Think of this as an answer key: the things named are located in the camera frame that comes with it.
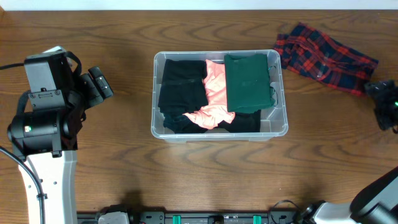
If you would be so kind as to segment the red plaid flannel garment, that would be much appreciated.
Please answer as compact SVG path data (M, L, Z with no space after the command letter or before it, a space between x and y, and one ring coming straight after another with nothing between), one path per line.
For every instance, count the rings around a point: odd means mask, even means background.
M283 69L356 96L365 95L364 86L379 64L303 23L289 34L278 34L274 50Z

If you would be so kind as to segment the dark navy garment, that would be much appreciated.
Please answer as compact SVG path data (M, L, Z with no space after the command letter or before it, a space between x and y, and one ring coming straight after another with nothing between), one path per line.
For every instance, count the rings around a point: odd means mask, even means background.
M183 114L172 113L164 113L164 127L175 134L203 134L208 130L192 122Z

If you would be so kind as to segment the pink garment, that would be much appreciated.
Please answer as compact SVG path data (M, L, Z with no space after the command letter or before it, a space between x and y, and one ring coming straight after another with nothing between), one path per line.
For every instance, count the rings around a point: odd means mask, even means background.
M231 124L235 112L228 111L225 65L206 60L207 76L203 80L208 104L198 111L184 115L205 129L213 129L222 121Z

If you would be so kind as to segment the green garment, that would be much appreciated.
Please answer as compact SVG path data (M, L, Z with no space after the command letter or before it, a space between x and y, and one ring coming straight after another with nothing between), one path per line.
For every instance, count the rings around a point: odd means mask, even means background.
M229 112L255 113L274 105L267 60L266 54L224 56Z

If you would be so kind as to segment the large black garment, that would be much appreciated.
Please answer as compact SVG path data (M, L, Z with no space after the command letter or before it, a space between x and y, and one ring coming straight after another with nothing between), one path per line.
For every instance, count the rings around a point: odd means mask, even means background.
M222 121L218 128L227 130L229 133L258 133L261 129L261 110L254 113L235 113L231 123Z

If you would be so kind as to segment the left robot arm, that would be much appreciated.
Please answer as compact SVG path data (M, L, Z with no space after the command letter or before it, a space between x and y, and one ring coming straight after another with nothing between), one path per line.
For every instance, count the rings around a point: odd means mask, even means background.
M77 223L77 134L85 111L113 96L99 67L56 46L25 58L30 89L7 129L27 196L29 223Z

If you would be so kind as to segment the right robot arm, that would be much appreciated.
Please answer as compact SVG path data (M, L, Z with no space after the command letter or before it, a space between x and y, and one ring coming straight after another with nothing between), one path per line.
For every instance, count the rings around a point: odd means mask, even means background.
M394 80L365 84L375 104L381 130L397 134L397 85ZM319 202L300 214L302 223L394 223L397 224L397 168L378 178L351 203Z

